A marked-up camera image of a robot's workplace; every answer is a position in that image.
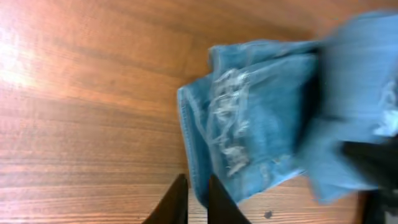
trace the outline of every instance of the wooden floor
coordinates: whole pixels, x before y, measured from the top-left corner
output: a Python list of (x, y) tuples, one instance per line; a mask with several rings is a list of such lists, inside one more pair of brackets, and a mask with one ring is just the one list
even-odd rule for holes
[[(321, 37), (394, 2), (0, 0), (0, 223), (141, 223), (188, 173), (176, 91), (208, 72), (208, 47)], [(319, 206), (297, 178), (241, 209), (335, 224), (358, 204)], [(190, 223), (206, 223), (194, 197)]]

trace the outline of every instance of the denim fabric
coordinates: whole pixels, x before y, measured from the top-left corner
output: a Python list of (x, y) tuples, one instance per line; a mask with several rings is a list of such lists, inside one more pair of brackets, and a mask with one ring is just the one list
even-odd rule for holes
[(299, 151), (319, 201), (377, 185), (341, 153), (342, 141), (381, 142), (397, 131), (398, 14), (372, 12), (322, 43), (321, 112)]
[(294, 160), (302, 85), (318, 42), (259, 40), (210, 49), (213, 72), (178, 90), (190, 178), (207, 206), (216, 174), (235, 202), (302, 172)]

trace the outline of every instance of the distressed denim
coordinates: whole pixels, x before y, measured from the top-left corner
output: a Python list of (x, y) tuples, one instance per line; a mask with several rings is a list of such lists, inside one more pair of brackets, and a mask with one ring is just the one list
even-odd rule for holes
[(301, 88), (317, 66), (317, 45), (215, 46), (213, 72), (178, 90), (191, 183), (204, 206), (213, 173), (239, 202), (302, 172), (294, 158)]
[(398, 14), (363, 14), (320, 48), (324, 99), (298, 161), (328, 203), (377, 188), (342, 155), (343, 141), (378, 143), (397, 134)]

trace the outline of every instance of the frayed threads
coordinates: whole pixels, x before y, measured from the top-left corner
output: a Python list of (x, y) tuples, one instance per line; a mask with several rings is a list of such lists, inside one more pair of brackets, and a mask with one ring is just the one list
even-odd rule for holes
[(220, 135), (212, 138), (212, 132), (209, 131), (208, 139), (211, 145), (218, 146), (226, 156), (228, 176), (235, 174), (249, 163), (246, 148), (241, 145), (241, 138), (249, 126), (244, 115), (249, 90), (247, 77), (247, 73), (231, 69), (215, 80), (211, 89), (213, 97), (209, 106), (211, 116), (208, 128), (213, 127), (214, 117)]
[(379, 126), (374, 130), (378, 136), (393, 137), (398, 133), (398, 102), (397, 102), (397, 80), (386, 85), (382, 93), (382, 107), (384, 111)]

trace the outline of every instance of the black object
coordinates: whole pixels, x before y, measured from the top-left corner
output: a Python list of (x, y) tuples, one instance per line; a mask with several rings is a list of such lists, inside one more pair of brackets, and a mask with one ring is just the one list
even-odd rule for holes
[[(208, 223), (250, 224), (215, 175), (212, 175), (209, 180), (208, 201)], [(188, 180), (184, 174), (180, 174), (143, 224), (187, 223)]]
[(387, 144), (345, 142), (343, 154), (379, 190), (368, 193), (364, 224), (398, 223), (398, 139)]

